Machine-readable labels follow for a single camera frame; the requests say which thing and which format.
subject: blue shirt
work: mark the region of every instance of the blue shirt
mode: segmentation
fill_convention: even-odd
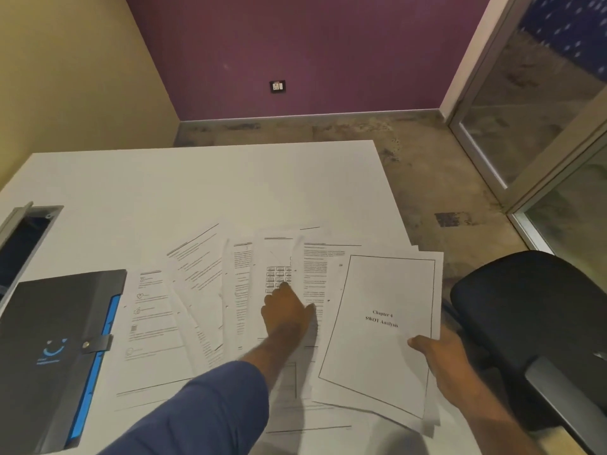
[[[268,413],[261,372],[232,361],[188,382],[99,455],[246,455]]]

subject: white table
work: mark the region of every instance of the white table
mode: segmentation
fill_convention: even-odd
[[[372,141],[36,153],[0,192],[0,217],[28,201],[64,209],[22,281],[145,264],[218,217],[250,229],[321,221],[408,244]],[[99,381],[107,379],[102,370]],[[418,437],[419,449],[477,453],[461,415],[445,408],[443,426],[433,440]],[[86,431],[72,455],[93,455]],[[390,437],[378,431],[372,440],[384,447]]]

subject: gray armrest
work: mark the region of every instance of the gray armrest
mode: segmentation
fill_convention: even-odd
[[[533,361],[525,377],[588,453],[607,455],[607,417],[594,402],[545,357]]]

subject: person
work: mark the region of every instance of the person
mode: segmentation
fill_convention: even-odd
[[[246,455],[268,422],[269,391],[315,314],[287,283],[265,297],[268,337],[241,359],[188,382],[100,455]],[[459,336],[417,336],[438,388],[468,421],[483,455],[541,455],[540,449],[476,375]]]

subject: electrical outlet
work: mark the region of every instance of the electrical outlet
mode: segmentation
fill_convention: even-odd
[[[269,82],[269,91],[272,94],[285,92],[286,91],[286,81],[285,80],[270,81]]]

